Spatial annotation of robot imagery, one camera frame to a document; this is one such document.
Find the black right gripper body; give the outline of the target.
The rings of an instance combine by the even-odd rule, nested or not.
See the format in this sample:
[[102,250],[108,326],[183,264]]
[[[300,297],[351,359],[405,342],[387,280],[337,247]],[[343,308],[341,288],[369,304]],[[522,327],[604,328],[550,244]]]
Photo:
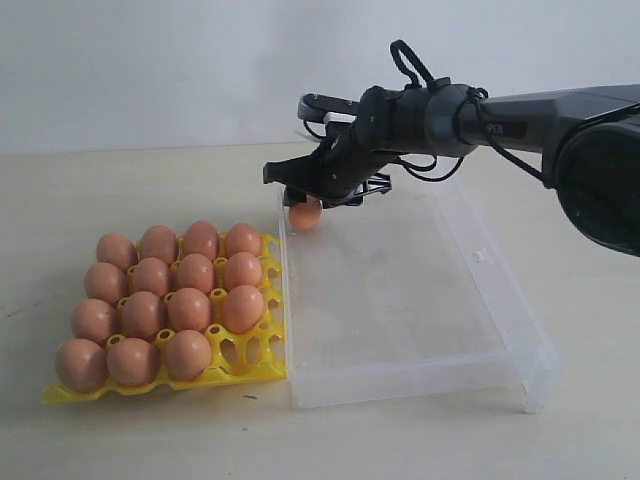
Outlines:
[[304,127],[319,141],[310,154],[304,193],[320,200],[324,208],[359,206],[368,195],[392,190],[391,177],[380,170],[396,159],[394,154],[363,147],[352,126],[344,122],[330,121],[323,135],[314,132],[307,120]]

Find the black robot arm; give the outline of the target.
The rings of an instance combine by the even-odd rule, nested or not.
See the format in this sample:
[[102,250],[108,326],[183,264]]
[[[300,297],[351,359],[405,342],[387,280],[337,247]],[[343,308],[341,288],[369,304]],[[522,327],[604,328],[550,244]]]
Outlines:
[[368,180],[408,154],[466,157],[489,146],[513,164],[540,155],[531,175],[556,192],[571,224],[589,240],[639,252],[639,89],[635,85],[490,97],[480,88],[439,81],[434,89],[369,88],[356,102],[308,94],[302,120],[327,126],[309,155],[269,162],[265,183],[287,189],[289,205],[307,197],[327,208],[357,206]]

